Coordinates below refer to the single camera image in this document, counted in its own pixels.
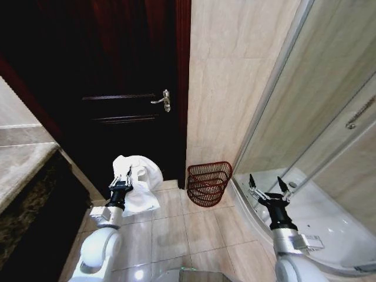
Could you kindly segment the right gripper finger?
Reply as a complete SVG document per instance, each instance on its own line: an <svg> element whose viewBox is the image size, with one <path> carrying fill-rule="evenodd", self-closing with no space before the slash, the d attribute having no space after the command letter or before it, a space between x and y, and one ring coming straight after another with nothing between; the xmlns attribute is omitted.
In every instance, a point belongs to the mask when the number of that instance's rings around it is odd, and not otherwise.
<svg viewBox="0 0 376 282"><path fill-rule="evenodd" d="M259 190L258 188L256 188L256 183L255 183L254 178L253 178L251 173L249 174L249 193L256 200L259 200L259 199L266 200L267 199L267 195L265 193L263 193L261 190Z"/></svg>
<svg viewBox="0 0 376 282"><path fill-rule="evenodd" d="M282 180L280 176L277 177L277 180L278 180L278 185L283 194L283 200L289 202L292 192L288 189L287 184Z"/></svg>

